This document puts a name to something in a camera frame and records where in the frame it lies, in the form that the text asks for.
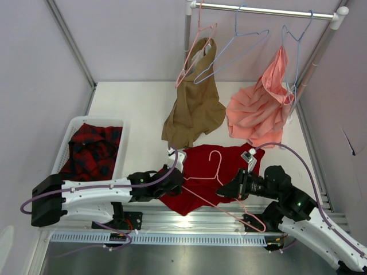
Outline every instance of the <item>red shirt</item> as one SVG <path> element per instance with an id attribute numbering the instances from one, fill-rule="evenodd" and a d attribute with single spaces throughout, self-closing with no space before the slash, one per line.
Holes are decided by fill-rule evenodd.
<path id="1" fill-rule="evenodd" d="M 253 148 L 251 145 L 245 143 L 242 146 L 233 147 L 201 145 L 187 149 L 185 150 L 187 158 L 183 164 L 184 177 L 213 178 L 218 169 L 220 156 L 218 153 L 213 152 L 209 161 L 209 154 L 213 150 L 217 150 L 222 155 L 218 177 L 223 184 L 226 184 L 237 175 L 240 168 L 247 168 L 247 162 L 241 157 L 241 154 L 251 148 Z M 257 163 L 253 171 L 257 174 L 260 170 L 260 160 L 264 154 L 264 150 L 258 150 L 254 156 L 257 159 Z M 234 199 L 223 198 L 216 194 L 216 190 L 222 186 L 217 179 L 189 179 L 186 180 L 183 185 L 207 201 L 212 202 L 214 205 L 218 205 L 220 202 L 228 203 L 234 201 Z M 164 195 L 161 201 L 168 206 L 169 209 L 183 216 L 186 216 L 191 211 L 203 205 L 210 206 L 208 203 L 185 189 L 182 189 L 182 193 L 176 197 Z"/>

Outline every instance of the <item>blue hanger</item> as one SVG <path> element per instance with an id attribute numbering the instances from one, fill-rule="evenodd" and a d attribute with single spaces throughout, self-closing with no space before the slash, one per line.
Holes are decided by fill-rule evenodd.
<path id="1" fill-rule="evenodd" d="M 309 11 L 311 13 L 311 19 L 310 19 L 310 22 L 309 24 L 307 25 L 307 27 L 304 29 L 303 33 L 300 35 L 300 37 L 297 39 L 295 38 L 295 36 L 288 30 L 288 27 L 286 25 L 283 25 L 282 27 L 282 46 L 284 47 L 284 35 L 283 35 L 283 30 L 286 29 L 287 33 L 289 33 L 291 35 L 291 37 L 298 42 L 298 50 L 297 50 L 297 67 L 296 67 L 296 79 L 295 79 L 295 82 L 293 84 L 293 87 L 294 88 L 294 103 L 296 102 L 297 100 L 297 87 L 296 87 L 296 83 L 298 81 L 298 66 L 299 66 L 299 53 L 300 53 L 300 43 L 302 42 L 302 38 L 304 36 L 304 34 L 307 32 L 307 29 L 309 28 L 309 26 L 311 25 L 311 22 L 312 22 L 312 19 L 314 18 L 314 12 L 312 10 Z M 284 67 L 286 67 L 286 57 L 285 57 L 285 51 L 283 51 L 283 59 L 284 59 Z M 293 103 L 291 102 L 291 97 L 290 97 L 290 87 L 288 85 L 288 79 L 287 79 L 287 72 L 285 72 L 284 74 L 284 80 L 286 82 L 286 85 L 287 85 L 287 91 L 288 91 L 288 99 L 289 99 L 289 102 L 291 104 L 291 106 L 293 106 Z"/>
<path id="2" fill-rule="evenodd" d="M 244 56 L 246 53 L 248 53 L 250 50 L 252 50 L 254 47 L 256 47 L 258 44 L 260 44 L 262 42 L 262 40 L 264 40 L 268 35 L 269 35 L 269 30 L 263 30 L 262 32 L 258 33 L 258 32 L 253 32 L 253 33 L 238 33 L 237 31 L 237 15 L 239 13 L 239 10 L 246 6 L 246 4 L 242 4 L 237 10 L 236 10 L 236 15 L 235 15 L 235 35 L 232 37 L 232 39 L 228 42 L 228 44 L 224 47 L 224 49 L 217 55 L 217 57 L 213 60 L 212 63 L 210 63 L 210 65 L 208 66 L 207 69 L 203 70 L 195 79 L 194 79 L 194 84 L 199 84 L 200 82 L 206 80 L 208 77 L 212 76 L 213 74 L 223 70 L 224 68 L 230 66 L 230 64 L 232 64 L 233 62 L 235 62 L 236 60 L 240 59 L 242 56 Z M 255 43 L 254 45 L 252 45 L 250 48 L 248 48 L 247 50 L 245 50 L 244 52 L 240 53 L 239 56 L 237 56 L 236 58 L 232 59 L 230 62 L 224 64 L 222 67 L 220 67 L 219 69 L 217 69 L 215 72 L 211 73 L 210 75 L 206 76 L 205 78 L 201 79 L 198 81 L 198 78 L 200 78 L 202 76 L 203 73 L 207 72 L 212 66 L 213 64 L 216 62 L 216 60 L 222 55 L 222 53 L 228 48 L 228 46 L 236 39 L 236 37 L 238 36 L 250 36 L 251 34 L 257 34 L 257 35 L 261 35 L 262 33 L 266 33 L 266 36 L 264 36 L 262 39 L 260 39 L 257 43 Z"/>

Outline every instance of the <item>hanging clothes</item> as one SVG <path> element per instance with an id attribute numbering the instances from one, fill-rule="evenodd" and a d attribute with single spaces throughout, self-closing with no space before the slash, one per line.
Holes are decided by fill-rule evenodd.
<path id="1" fill-rule="evenodd" d="M 199 40 L 190 54 L 189 60 L 200 52 L 207 38 Z M 197 138 L 217 129 L 224 121 L 225 107 L 219 102 L 219 95 L 214 76 L 200 84 L 194 84 L 194 79 L 214 60 L 217 46 L 210 40 L 211 48 L 196 64 L 195 71 L 186 76 L 177 88 L 177 99 L 173 109 L 163 126 L 162 139 L 177 148 L 193 147 Z M 211 67 L 203 75 L 213 72 Z"/>
<path id="2" fill-rule="evenodd" d="M 294 100 L 294 95 L 288 96 L 282 86 L 287 63 L 286 50 L 281 46 L 257 83 L 232 96 L 226 109 L 231 137 L 248 139 L 255 147 L 282 141 L 283 126 Z"/>

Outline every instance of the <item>vertical pole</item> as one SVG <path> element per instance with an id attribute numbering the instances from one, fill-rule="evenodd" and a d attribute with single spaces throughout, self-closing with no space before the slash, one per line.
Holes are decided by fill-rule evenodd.
<path id="1" fill-rule="evenodd" d="M 190 28 L 191 28 L 191 15 L 192 15 L 192 9 L 191 9 L 191 3 L 192 0 L 186 0 L 186 17 L 185 17 L 185 37 L 183 39 L 183 44 L 185 46 L 184 49 L 184 62 L 189 54 L 189 46 L 190 46 Z"/>
<path id="2" fill-rule="evenodd" d="M 91 88 L 94 89 L 96 84 L 93 80 L 91 72 L 89 71 L 87 64 L 85 63 L 85 60 L 83 59 L 83 56 L 81 55 L 80 50 L 77 47 L 75 40 L 72 37 L 71 32 L 63 18 L 63 15 L 61 14 L 60 10 L 58 9 L 58 6 L 56 5 L 55 0 L 44 0 L 44 1 L 51 12 L 51 15 L 55 19 L 61 34 L 64 36 L 65 41 L 68 44 L 71 53 L 73 54 L 76 62 L 78 63 L 85 79 L 88 81 Z"/>
<path id="3" fill-rule="evenodd" d="M 319 45 L 317 46 L 317 52 L 315 53 L 315 56 L 312 59 L 310 66 L 307 68 L 306 73 L 304 74 L 303 78 L 300 79 L 296 83 L 297 99 L 296 99 L 296 102 L 293 103 L 293 106 L 290 111 L 290 115 L 292 115 L 300 97 L 303 95 L 304 89 L 307 87 L 308 83 L 310 82 L 310 79 L 312 75 L 314 74 L 317 66 L 319 65 L 319 62 L 323 54 L 325 53 L 328 45 L 330 44 L 330 41 L 332 40 L 333 36 L 335 35 L 335 32 L 339 29 L 341 23 L 343 22 L 348 12 L 349 10 L 347 7 L 340 7 L 336 12 L 338 19 L 330 23 L 329 28 L 327 28 L 324 35 L 320 39 Z"/>

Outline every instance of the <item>wire hanger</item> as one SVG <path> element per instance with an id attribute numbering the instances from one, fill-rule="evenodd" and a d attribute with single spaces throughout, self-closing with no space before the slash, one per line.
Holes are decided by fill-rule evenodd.
<path id="1" fill-rule="evenodd" d="M 184 180 L 189 180 L 189 179 L 216 179 L 218 182 L 219 182 L 219 184 L 220 185 L 224 185 L 220 180 L 219 180 L 219 169 L 220 169 L 220 165 L 221 165 L 221 163 L 222 163 L 222 154 L 218 151 L 218 150 L 213 150 L 212 152 L 210 152 L 210 154 L 209 154 L 209 161 L 210 161 L 210 159 L 211 159 L 211 157 L 212 157 L 212 153 L 218 153 L 219 154 L 219 163 L 218 163 L 218 168 L 217 168 L 217 172 L 216 172 L 216 174 L 215 174 L 215 176 L 214 177 L 212 177 L 212 178 L 198 178 L 198 177 L 195 177 L 195 176 L 191 176 L 191 177 L 189 177 L 189 178 L 185 178 L 184 177 Z M 245 222 L 245 221 L 243 221 L 243 220 L 241 220 L 240 218 L 238 218 L 238 217 L 236 217 L 236 216 L 234 216 L 234 215 L 232 215 L 231 213 L 228 213 L 227 211 L 225 211 L 225 210 L 223 210 L 222 208 L 219 208 L 218 206 L 216 206 L 216 205 L 214 205 L 213 203 L 211 203 L 210 201 L 208 201 L 208 200 L 206 200 L 206 199 L 204 199 L 203 197 L 201 197 L 201 196 L 199 196 L 198 194 L 196 194 L 194 191 L 191 191 L 190 189 L 188 189 L 187 187 L 185 187 L 185 186 L 182 186 L 182 188 L 183 189 L 185 189 L 186 191 L 188 191 L 188 192 L 190 192 L 191 194 L 193 194 L 193 195 L 195 195 L 195 196 L 197 196 L 198 198 L 200 198 L 200 199 L 202 199 L 204 202 L 206 202 L 206 203 L 208 203 L 208 204 L 210 204 L 211 206 L 213 206 L 213 207 L 215 207 L 216 209 L 218 209 L 218 210 L 220 210 L 220 211 L 222 211 L 222 212 L 224 212 L 224 213 L 226 213 L 227 215 L 230 215 L 231 217 L 234 217 L 235 219 L 237 219 L 239 222 L 241 222 L 241 223 L 243 223 L 244 225 L 247 225 L 247 226 L 249 226 L 249 227 L 251 227 L 252 229 L 254 229 L 254 230 L 256 230 L 257 232 L 261 232 L 261 233 L 263 233 L 263 232 L 265 232 L 266 231 L 266 225 L 257 217 L 257 216 L 255 216 L 255 215 L 253 215 L 253 214 L 251 214 L 251 213 L 249 213 L 249 212 L 247 212 L 247 209 L 246 209 L 246 206 L 240 201 L 240 200 L 238 200 L 238 199 L 235 199 L 242 207 L 243 207 L 243 209 L 244 209 L 244 211 L 245 211 L 245 213 L 247 214 L 247 215 L 249 215 L 249 216 L 251 216 L 251 217 L 253 217 L 254 219 L 256 219 L 262 226 L 263 226 L 263 230 L 260 230 L 260 229 L 258 229 L 258 228 L 256 228 L 256 227 L 254 227 L 253 225 L 251 225 L 251 224 L 249 224 L 249 223 L 247 223 L 247 222 Z"/>
<path id="2" fill-rule="evenodd" d="M 201 28 L 200 26 L 200 15 L 201 15 L 201 11 L 202 11 L 202 8 L 201 8 L 201 5 L 203 4 L 204 0 L 201 1 L 200 3 L 200 7 L 199 7 L 199 20 L 198 20 L 198 31 L 197 31 L 197 34 L 195 36 L 195 39 L 194 39 L 194 42 L 191 46 L 191 49 L 189 50 L 189 53 L 188 53 L 188 56 L 186 57 L 186 60 L 185 60 L 185 63 L 183 64 L 183 68 L 182 70 L 180 71 L 178 77 L 177 77 L 177 80 L 176 80 L 176 83 L 175 83 L 175 88 L 177 89 L 177 87 L 181 84 L 182 80 L 184 80 L 184 78 L 188 75 L 188 73 L 190 72 L 191 68 L 193 67 L 193 65 L 196 63 L 196 61 L 200 58 L 200 55 L 203 53 L 203 51 L 205 50 L 206 46 L 209 44 L 210 40 L 212 39 L 212 37 L 214 36 L 216 30 L 217 30 L 217 25 L 218 23 L 214 23 L 212 25 L 210 25 L 209 27 L 205 27 L 205 28 Z M 203 32 L 204 30 L 208 30 L 208 29 L 213 29 L 212 33 L 210 34 L 210 36 L 208 37 L 208 40 L 207 42 L 205 43 L 204 47 L 202 47 L 202 49 L 200 50 L 200 53 L 197 55 L 197 57 L 195 58 L 195 60 L 192 62 L 191 66 L 185 70 L 186 66 L 188 65 L 188 62 L 189 62 L 189 58 L 190 58 L 190 54 L 196 44 L 196 41 L 198 40 L 199 38 L 199 34 L 201 32 Z"/>
<path id="3" fill-rule="evenodd" d="M 232 39 L 228 42 L 228 44 L 224 47 L 224 49 L 217 55 L 217 57 L 213 60 L 212 63 L 210 63 L 210 65 L 208 66 L 207 69 L 205 69 L 204 71 L 202 71 L 194 80 L 194 84 L 199 84 L 200 82 L 206 80 L 208 77 L 214 75 L 215 73 L 223 70 L 224 68 L 230 66 L 230 64 L 232 64 L 233 62 L 235 62 L 236 60 L 240 59 L 242 56 L 244 56 L 246 53 L 248 53 L 250 50 L 252 50 L 254 47 L 256 47 L 258 44 L 260 44 L 268 35 L 269 35 L 269 30 L 263 30 L 260 33 L 259 32 L 252 32 L 252 33 L 238 33 L 237 31 L 237 15 L 239 13 L 239 10 L 246 6 L 246 4 L 242 4 L 237 10 L 236 10 L 236 15 L 235 15 L 235 35 L 232 37 Z M 198 80 L 203 73 L 207 72 L 212 66 L 213 64 L 217 61 L 217 59 L 222 55 L 223 52 L 225 52 L 225 50 L 228 48 L 228 46 L 239 36 L 250 36 L 252 34 L 257 34 L 257 35 L 261 35 L 262 33 L 266 33 L 266 35 L 261 38 L 257 43 L 255 43 L 254 45 L 252 45 L 250 48 L 248 48 L 247 50 L 243 51 L 242 53 L 240 53 L 236 58 L 230 60 L 230 62 L 224 64 L 222 67 L 220 67 L 219 69 L 217 69 L 216 71 L 214 71 L 213 73 L 211 73 L 210 75 L 204 77 L 201 80 Z"/>
<path id="4" fill-rule="evenodd" d="M 287 87 L 287 92 L 288 92 L 288 99 L 289 99 L 289 102 L 291 104 L 291 106 L 293 106 L 293 103 L 296 102 L 296 98 L 297 98 L 297 87 L 296 87 L 296 84 L 297 84 L 297 81 L 298 81 L 298 67 L 299 67 L 299 53 L 300 53 L 300 44 L 302 42 L 302 38 L 304 36 L 304 34 L 307 32 L 307 29 L 309 28 L 309 26 L 311 25 L 311 22 L 314 18 L 314 12 L 312 10 L 309 11 L 311 13 L 311 18 L 310 18 L 310 22 L 309 24 L 307 25 L 307 27 L 304 29 L 303 33 L 300 35 L 300 37 L 297 39 L 295 38 L 295 36 L 288 30 L 288 27 L 286 25 L 283 25 L 282 27 L 282 47 L 284 47 L 284 34 L 283 34 L 283 30 L 285 29 L 286 30 L 286 34 L 289 33 L 291 35 L 291 37 L 298 43 L 298 50 L 297 50 L 297 66 L 296 66 L 296 79 L 294 81 L 294 84 L 292 86 L 292 88 L 289 87 L 289 84 L 288 84 L 288 79 L 287 79 L 287 70 L 285 70 L 284 72 L 284 80 L 286 82 L 286 87 Z M 284 59 L 284 68 L 286 67 L 286 58 L 285 58 L 285 50 L 283 51 L 283 59 Z M 290 95 L 292 94 L 292 90 L 294 91 L 294 99 L 293 101 L 291 100 L 291 97 Z"/>

